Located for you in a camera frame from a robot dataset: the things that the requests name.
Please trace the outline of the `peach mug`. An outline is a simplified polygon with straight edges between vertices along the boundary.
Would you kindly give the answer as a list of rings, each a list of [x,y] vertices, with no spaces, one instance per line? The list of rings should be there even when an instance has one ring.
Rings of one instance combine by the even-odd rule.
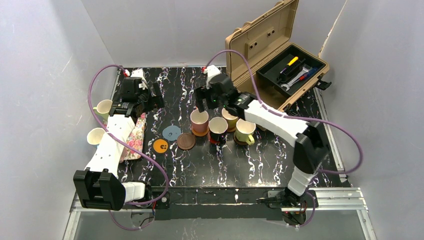
[[[221,110],[221,115],[227,122],[227,131],[234,132],[236,130],[236,125],[239,118],[237,116],[231,115],[225,108]]]

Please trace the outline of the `olive mug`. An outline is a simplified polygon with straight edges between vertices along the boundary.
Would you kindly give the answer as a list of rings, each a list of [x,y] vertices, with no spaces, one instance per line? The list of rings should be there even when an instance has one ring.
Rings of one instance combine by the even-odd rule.
[[[226,143],[226,131],[228,129],[227,121],[223,117],[214,117],[209,121],[208,127],[208,135],[213,138],[219,137],[221,142],[219,145],[224,145]]]

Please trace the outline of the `red coaster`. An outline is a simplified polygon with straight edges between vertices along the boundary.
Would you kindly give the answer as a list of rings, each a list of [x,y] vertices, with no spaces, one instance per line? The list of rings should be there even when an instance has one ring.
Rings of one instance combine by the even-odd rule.
[[[208,135],[207,137],[208,137],[208,140],[209,140],[209,142],[211,144],[214,144],[214,145],[220,145],[221,144],[221,141],[220,141],[220,138],[219,137],[218,138],[216,138],[216,137],[214,138],[211,135]]]

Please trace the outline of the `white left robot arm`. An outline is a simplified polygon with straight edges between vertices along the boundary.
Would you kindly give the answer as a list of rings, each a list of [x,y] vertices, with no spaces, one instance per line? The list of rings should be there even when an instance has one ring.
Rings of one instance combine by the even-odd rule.
[[[118,180],[118,166],[124,151],[123,142],[136,126],[143,113],[164,107],[160,85],[148,87],[143,77],[125,77],[121,81],[118,100],[106,99],[95,108],[107,122],[105,133],[84,170],[73,176],[76,193],[82,207],[119,211],[125,203],[145,205],[152,194],[146,182]]]

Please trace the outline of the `blue grey coaster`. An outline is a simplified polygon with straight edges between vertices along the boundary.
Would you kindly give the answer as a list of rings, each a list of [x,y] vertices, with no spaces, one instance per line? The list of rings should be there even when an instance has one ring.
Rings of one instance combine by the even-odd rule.
[[[176,125],[170,125],[162,131],[162,136],[171,142],[176,141],[181,134],[181,129]]]

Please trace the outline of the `pink mug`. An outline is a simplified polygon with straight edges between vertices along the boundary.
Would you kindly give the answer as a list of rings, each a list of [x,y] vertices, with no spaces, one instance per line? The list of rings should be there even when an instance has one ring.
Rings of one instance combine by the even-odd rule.
[[[209,114],[207,111],[199,112],[195,109],[190,114],[191,129],[202,133],[209,127]]]

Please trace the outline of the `orange smiley coaster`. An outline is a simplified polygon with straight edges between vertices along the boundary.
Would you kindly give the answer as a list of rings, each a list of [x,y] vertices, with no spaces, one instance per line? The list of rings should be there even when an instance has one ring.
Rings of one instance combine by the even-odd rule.
[[[164,154],[169,148],[169,143],[163,138],[158,138],[153,142],[152,147],[155,153]]]

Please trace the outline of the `blue mug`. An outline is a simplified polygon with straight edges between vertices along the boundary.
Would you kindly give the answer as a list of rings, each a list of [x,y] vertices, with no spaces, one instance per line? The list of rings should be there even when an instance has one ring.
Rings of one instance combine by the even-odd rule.
[[[86,136],[88,144],[98,146],[105,132],[106,131],[101,127],[93,128]]]

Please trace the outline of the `green mug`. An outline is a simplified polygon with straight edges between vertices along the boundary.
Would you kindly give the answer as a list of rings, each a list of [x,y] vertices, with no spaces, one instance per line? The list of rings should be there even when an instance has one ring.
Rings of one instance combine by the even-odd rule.
[[[93,107],[94,113],[99,117],[99,119],[102,119],[104,122],[106,122],[109,118],[109,112],[111,110],[113,101],[110,99],[105,99],[100,101],[96,107]]]

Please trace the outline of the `orange wooden coaster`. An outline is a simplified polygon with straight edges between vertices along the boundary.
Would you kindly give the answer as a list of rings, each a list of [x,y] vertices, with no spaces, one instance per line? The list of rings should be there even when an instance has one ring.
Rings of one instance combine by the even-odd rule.
[[[197,137],[203,137],[203,136],[206,136],[208,134],[209,130],[210,129],[207,127],[204,132],[197,132],[194,129],[191,129],[191,132]]]

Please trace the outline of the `dark brown coaster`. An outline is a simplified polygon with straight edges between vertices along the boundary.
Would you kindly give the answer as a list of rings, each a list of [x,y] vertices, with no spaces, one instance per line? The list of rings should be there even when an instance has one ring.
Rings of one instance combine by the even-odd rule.
[[[196,144],[196,137],[192,133],[182,133],[176,141],[181,150],[190,150]]]

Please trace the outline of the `yellow mug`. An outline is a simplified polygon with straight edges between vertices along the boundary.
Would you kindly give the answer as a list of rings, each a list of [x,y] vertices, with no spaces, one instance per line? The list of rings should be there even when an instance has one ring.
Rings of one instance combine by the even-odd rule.
[[[239,119],[236,122],[235,138],[241,143],[246,143],[250,146],[253,145],[255,143],[253,134],[256,127],[256,124],[253,122]]]

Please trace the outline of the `dark walnut coaster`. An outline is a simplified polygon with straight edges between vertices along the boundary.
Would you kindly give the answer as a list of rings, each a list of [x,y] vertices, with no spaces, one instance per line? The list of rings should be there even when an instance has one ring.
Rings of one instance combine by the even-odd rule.
[[[239,141],[239,140],[238,140],[238,138],[236,137],[236,132],[234,132],[234,134],[233,134],[233,140],[234,140],[234,142],[235,142],[235,143],[237,143],[238,145],[241,145],[241,146],[246,146],[246,145],[248,145],[248,143],[247,143],[247,142]]]

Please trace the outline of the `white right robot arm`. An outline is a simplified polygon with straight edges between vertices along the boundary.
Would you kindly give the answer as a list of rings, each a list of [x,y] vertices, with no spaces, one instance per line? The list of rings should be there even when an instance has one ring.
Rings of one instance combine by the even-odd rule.
[[[308,191],[318,168],[330,152],[323,123],[300,120],[261,102],[259,96],[239,91],[231,78],[223,73],[209,77],[206,85],[194,90],[195,105],[200,112],[205,108],[223,107],[231,115],[260,125],[281,137],[294,148],[294,170],[287,187],[277,196],[263,198],[261,203],[281,202],[296,206]]]

